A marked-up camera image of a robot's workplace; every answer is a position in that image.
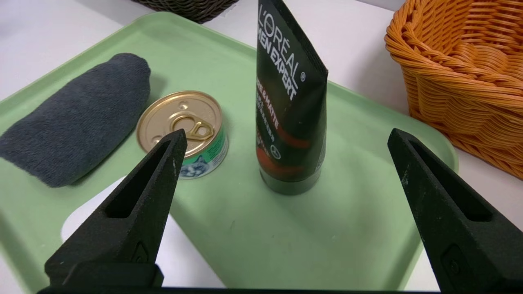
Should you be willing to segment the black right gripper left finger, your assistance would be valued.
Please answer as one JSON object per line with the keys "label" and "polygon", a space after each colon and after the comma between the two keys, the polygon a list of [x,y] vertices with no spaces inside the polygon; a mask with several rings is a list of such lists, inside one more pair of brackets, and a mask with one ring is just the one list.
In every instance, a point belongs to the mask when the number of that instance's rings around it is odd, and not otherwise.
{"label": "black right gripper left finger", "polygon": [[159,288],[159,246],[187,149],[166,136],[46,261],[51,288]]}

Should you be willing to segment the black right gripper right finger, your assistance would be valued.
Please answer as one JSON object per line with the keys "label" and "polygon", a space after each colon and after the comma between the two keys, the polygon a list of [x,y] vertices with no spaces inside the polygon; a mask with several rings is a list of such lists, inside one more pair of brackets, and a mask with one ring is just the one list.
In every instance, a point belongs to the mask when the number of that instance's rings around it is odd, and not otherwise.
{"label": "black right gripper right finger", "polygon": [[387,147],[440,290],[522,292],[522,231],[415,136]]}

